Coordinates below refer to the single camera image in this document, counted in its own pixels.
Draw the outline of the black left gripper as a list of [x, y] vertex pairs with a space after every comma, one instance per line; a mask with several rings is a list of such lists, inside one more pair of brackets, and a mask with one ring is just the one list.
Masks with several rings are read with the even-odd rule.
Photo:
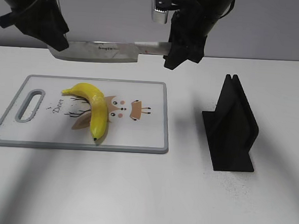
[[[69, 47], [63, 34], [69, 28], [62, 16], [58, 0], [4, 0], [11, 12], [0, 16], [0, 27], [7, 28], [12, 25], [24, 24], [29, 35], [54, 48], [62, 51]], [[50, 22], [55, 29], [45, 27], [36, 28], [39, 24]]]

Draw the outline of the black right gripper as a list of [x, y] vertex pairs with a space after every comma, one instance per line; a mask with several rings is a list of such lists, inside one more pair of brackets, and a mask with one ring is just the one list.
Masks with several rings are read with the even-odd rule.
[[152, 20], [166, 24], [171, 18], [168, 42], [155, 42], [157, 46], [171, 45], [164, 56], [164, 67], [175, 69], [189, 60], [199, 63], [204, 56], [207, 35], [217, 21], [227, 16], [236, 0], [152, 0]]

